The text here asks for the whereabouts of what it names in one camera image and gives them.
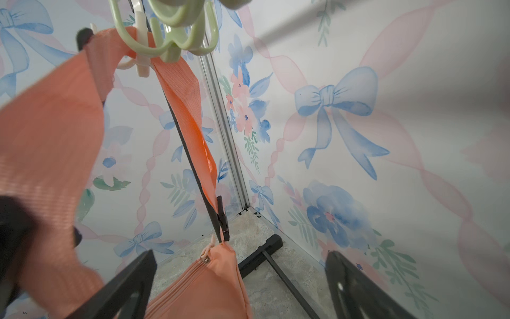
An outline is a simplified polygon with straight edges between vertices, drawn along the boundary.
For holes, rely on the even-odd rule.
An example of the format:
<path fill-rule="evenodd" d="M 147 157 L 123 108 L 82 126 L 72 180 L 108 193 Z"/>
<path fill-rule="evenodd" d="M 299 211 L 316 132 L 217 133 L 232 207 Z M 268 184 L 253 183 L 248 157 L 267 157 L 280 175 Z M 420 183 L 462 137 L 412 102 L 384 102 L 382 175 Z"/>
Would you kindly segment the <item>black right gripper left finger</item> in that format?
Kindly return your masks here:
<path fill-rule="evenodd" d="M 153 251 L 143 252 L 67 318 L 143 318 L 157 267 Z"/>

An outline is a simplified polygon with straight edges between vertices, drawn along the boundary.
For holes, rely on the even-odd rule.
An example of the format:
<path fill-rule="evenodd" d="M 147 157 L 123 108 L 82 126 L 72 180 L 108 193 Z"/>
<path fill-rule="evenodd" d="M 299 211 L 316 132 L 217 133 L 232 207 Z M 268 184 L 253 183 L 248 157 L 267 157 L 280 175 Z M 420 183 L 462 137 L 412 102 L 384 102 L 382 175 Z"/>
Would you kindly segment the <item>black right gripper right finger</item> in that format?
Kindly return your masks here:
<path fill-rule="evenodd" d="M 328 253 L 325 273 L 338 318 L 414 318 L 340 252 Z"/>

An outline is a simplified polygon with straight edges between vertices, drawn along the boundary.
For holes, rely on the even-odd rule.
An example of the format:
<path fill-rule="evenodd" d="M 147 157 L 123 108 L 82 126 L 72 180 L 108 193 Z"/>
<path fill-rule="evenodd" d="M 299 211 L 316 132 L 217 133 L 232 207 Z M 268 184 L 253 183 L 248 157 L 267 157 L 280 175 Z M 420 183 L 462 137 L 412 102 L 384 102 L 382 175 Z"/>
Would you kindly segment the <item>pink crossbody bag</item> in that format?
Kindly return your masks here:
<path fill-rule="evenodd" d="M 109 29 L 1 109 L 1 211 L 33 221 L 16 282 L 51 318 L 67 318 L 106 286 L 79 262 L 74 218 L 104 139 L 103 103 L 123 57 Z"/>

